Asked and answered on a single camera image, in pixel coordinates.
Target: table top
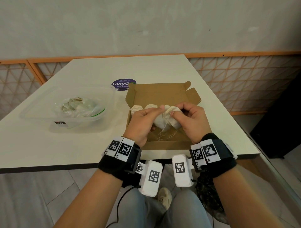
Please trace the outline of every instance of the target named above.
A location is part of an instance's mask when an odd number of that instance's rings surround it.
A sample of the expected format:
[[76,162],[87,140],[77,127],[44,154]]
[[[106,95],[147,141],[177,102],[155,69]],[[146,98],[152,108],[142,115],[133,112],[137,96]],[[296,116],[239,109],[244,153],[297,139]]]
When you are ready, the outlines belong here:
[[[20,167],[48,166],[45,170],[53,170],[99,162],[110,140],[125,130],[130,109],[125,102],[127,91],[116,91],[110,121],[85,130],[22,120],[19,114],[53,86],[111,85],[118,79],[134,79],[137,84],[190,81],[202,99],[199,106],[205,109],[212,131],[239,158],[260,153],[184,55],[86,58],[72,60],[0,121],[0,169],[11,172]],[[170,159],[182,153],[190,156],[188,150],[142,151],[141,160]]]

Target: shoe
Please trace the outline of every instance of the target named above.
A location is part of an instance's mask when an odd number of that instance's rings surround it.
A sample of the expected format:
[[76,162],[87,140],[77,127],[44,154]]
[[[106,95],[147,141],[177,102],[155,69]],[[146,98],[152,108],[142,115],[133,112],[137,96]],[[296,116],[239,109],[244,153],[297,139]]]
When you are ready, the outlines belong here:
[[172,201],[172,195],[168,188],[161,188],[158,193],[158,201],[167,210],[170,207]]

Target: plastic bag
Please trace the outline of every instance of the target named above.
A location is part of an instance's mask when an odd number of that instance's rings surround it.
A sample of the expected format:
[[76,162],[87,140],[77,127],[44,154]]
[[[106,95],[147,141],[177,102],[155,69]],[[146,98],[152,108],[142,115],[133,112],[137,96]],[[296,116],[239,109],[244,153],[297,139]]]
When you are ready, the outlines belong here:
[[68,98],[62,101],[60,104],[56,104],[55,112],[59,116],[64,117],[93,117],[105,110],[105,107],[99,104],[96,100],[75,97]]

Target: person's left hand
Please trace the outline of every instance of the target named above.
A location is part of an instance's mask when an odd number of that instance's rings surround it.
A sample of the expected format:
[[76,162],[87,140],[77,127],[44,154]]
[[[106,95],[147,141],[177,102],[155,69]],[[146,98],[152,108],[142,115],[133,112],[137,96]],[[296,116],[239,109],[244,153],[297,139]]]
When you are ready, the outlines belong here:
[[146,143],[146,136],[151,130],[155,130],[153,122],[160,114],[165,111],[164,105],[159,108],[150,108],[136,111],[123,134],[123,137],[135,141],[135,143],[143,147]]

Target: cardboard box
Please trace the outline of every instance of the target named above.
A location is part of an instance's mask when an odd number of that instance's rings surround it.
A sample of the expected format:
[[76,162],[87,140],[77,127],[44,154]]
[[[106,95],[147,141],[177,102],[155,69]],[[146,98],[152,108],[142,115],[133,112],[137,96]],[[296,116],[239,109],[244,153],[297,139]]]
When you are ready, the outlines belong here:
[[[162,84],[130,83],[126,95],[126,103],[130,108],[133,105],[141,105],[145,108],[148,104],[156,104],[158,107],[162,104],[175,106],[183,101],[197,105],[201,102],[201,98],[195,88],[187,90],[190,85],[191,82]],[[128,126],[130,120],[131,112],[129,111],[126,126]],[[168,131],[160,132],[161,129],[158,127],[155,131],[150,132],[142,150],[190,149],[190,145],[192,145],[183,128],[175,130],[173,127],[170,127]]]

